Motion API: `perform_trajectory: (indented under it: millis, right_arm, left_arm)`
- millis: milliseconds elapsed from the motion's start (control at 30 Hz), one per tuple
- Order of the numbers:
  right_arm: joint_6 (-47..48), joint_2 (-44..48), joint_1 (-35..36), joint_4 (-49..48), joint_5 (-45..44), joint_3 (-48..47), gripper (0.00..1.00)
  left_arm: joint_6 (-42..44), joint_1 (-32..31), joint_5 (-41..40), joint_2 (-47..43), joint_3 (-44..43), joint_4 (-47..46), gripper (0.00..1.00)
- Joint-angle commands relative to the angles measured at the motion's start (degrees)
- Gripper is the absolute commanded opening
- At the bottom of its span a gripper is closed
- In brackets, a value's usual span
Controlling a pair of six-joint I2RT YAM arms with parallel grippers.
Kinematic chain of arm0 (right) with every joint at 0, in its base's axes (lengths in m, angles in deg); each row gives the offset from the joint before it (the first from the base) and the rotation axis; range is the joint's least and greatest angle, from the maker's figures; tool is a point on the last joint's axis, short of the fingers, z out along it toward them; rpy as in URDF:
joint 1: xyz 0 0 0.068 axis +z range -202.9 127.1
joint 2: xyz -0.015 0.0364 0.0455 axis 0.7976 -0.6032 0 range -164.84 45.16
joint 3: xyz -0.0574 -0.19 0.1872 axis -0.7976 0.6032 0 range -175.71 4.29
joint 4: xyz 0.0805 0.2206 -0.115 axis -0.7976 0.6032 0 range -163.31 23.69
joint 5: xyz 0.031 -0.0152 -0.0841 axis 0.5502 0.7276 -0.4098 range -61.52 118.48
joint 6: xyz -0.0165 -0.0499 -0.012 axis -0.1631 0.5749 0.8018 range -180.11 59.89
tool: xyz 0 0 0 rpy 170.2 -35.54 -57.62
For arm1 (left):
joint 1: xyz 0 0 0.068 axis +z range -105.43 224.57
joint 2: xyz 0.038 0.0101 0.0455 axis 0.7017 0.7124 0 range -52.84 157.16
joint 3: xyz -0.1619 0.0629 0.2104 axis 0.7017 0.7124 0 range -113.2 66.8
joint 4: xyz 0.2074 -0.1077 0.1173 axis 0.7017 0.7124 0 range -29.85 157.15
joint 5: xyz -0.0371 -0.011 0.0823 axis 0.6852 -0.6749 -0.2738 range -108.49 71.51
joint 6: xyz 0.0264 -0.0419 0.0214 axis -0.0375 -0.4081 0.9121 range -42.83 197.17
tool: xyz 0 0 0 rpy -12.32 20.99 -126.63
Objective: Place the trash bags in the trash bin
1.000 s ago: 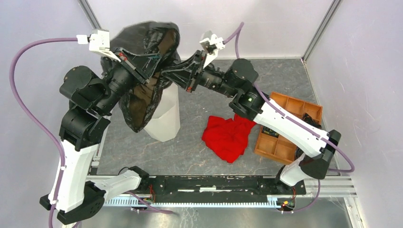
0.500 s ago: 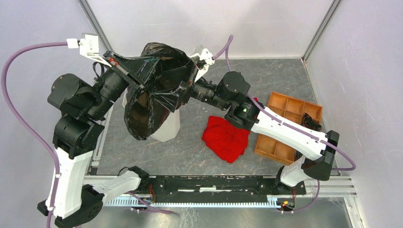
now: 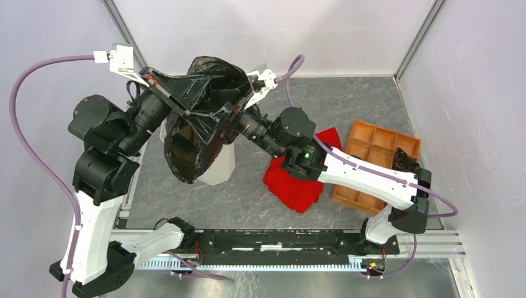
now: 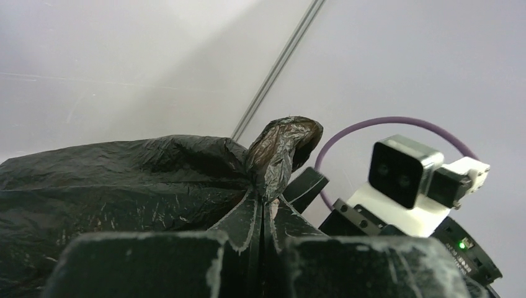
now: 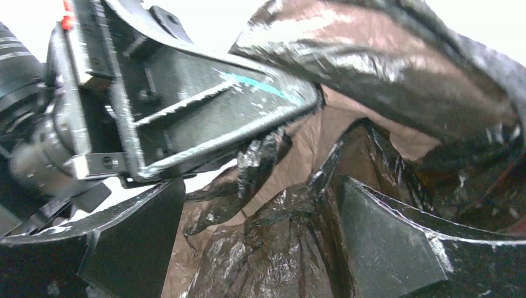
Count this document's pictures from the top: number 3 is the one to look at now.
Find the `black plastic trash bag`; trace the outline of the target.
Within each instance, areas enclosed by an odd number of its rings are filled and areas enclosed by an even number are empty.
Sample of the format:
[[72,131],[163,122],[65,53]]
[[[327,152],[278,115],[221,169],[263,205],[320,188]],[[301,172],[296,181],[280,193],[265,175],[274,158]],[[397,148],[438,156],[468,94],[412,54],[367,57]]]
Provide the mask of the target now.
[[214,56],[194,58],[188,74],[204,75],[209,83],[190,115],[167,118],[163,152],[171,173],[192,184],[211,167],[223,145],[238,136],[228,131],[227,121],[250,95],[251,85],[244,70]]

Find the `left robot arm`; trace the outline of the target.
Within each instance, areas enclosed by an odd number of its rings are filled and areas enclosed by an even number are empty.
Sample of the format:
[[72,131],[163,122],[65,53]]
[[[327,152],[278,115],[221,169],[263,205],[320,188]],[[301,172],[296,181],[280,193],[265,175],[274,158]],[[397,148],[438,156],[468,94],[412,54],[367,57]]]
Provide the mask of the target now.
[[166,251],[189,252],[195,229],[176,217],[124,242],[111,240],[118,211],[139,168],[136,158],[170,114],[183,117],[210,89],[205,74],[169,76],[143,68],[127,82],[130,96],[122,110],[101,95],[82,99],[68,130],[83,141],[73,174],[78,203],[70,248],[50,266],[59,281],[71,281],[77,297],[99,297],[122,287],[145,261]]

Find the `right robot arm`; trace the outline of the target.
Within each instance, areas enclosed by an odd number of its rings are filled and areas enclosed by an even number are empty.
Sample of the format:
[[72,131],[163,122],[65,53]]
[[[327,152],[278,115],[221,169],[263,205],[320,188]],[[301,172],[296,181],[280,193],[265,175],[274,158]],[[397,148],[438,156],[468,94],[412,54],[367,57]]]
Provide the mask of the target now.
[[344,186],[382,200],[386,206],[364,222],[358,237],[366,253],[376,252],[397,233],[426,230],[430,172],[396,171],[329,147],[316,138],[315,123],[299,107],[288,107],[269,120],[256,105],[227,102],[215,111],[186,111],[183,117],[205,142],[217,134],[239,133],[269,155],[282,156],[282,168],[294,178]]

